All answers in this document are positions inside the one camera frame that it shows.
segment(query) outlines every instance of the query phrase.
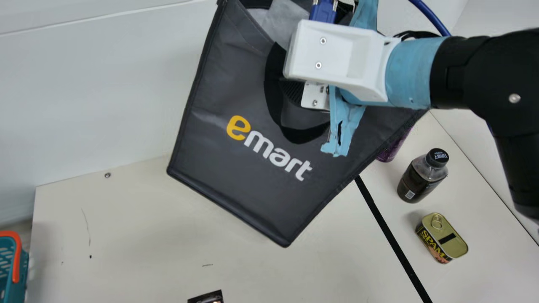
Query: shopping bag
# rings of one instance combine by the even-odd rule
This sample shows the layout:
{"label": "shopping bag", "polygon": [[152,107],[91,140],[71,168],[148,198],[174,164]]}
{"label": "shopping bag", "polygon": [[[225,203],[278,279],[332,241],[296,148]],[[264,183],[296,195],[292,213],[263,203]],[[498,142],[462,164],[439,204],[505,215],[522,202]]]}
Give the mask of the shopping bag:
{"label": "shopping bag", "polygon": [[424,114],[369,107],[348,156],[321,152],[329,115],[298,107],[282,78],[287,37],[311,4],[218,2],[167,169],[283,247]]}

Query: emart logo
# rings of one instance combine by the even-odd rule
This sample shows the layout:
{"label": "emart logo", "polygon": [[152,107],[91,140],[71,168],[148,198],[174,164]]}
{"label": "emart logo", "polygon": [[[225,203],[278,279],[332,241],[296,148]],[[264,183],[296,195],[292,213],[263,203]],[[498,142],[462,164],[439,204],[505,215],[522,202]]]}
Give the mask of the emart logo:
{"label": "emart logo", "polygon": [[233,116],[230,118],[229,124],[226,126],[226,133],[234,140],[245,140],[243,145],[246,147],[250,147],[254,139],[257,139],[253,151],[258,153],[265,145],[266,149],[264,149],[262,156],[265,159],[269,158],[271,164],[277,167],[284,167],[287,173],[290,173],[297,168],[295,177],[299,181],[303,181],[303,174],[305,171],[313,170],[309,161],[303,162],[296,158],[291,158],[290,154],[282,148],[274,149],[273,142],[256,130],[251,131],[251,124],[242,116]]}

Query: orange basket handle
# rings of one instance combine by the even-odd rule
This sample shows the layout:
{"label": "orange basket handle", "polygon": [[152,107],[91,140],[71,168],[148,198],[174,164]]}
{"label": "orange basket handle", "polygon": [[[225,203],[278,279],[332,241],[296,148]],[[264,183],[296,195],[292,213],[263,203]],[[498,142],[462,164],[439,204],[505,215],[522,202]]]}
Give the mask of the orange basket handle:
{"label": "orange basket handle", "polygon": [[0,231],[0,237],[10,237],[15,240],[15,254],[13,255],[13,265],[11,265],[11,281],[13,281],[13,283],[19,283],[20,252],[22,251],[19,234],[14,231],[6,230]]}

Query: bottle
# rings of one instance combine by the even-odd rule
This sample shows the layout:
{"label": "bottle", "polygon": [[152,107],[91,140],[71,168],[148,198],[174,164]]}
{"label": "bottle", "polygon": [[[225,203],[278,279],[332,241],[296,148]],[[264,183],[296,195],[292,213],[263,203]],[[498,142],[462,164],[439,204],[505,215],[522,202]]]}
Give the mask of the bottle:
{"label": "bottle", "polygon": [[447,177],[449,155],[440,148],[414,159],[400,179],[397,193],[408,203],[417,203]]}
{"label": "bottle", "polygon": [[404,140],[406,140],[406,137],[408,137],[408,135],[410,134],[411,130],[412,130],[412,128],[409,128],[402,137],[395,140],[391,145],[389,145],[389,147],[386,150],[381,152],[376,157],[376,160],[378,160],[380,162],[384,162],[384,163],[388,163],[388,162],[393,161],[393,159],[395,159],[395,156],[399,152],[400,147],[403,145]]}

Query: teal basket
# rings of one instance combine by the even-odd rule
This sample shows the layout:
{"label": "teal basket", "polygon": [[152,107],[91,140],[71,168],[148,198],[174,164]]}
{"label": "teal basket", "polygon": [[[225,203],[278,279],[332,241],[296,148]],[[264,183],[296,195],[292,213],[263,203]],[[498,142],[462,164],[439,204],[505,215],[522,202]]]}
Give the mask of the teal basket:
{"label": "teal basket", "polygon": [[28,254],[21,247],[19,235],[0,231],[0,303],[24,302],[27,272]]}

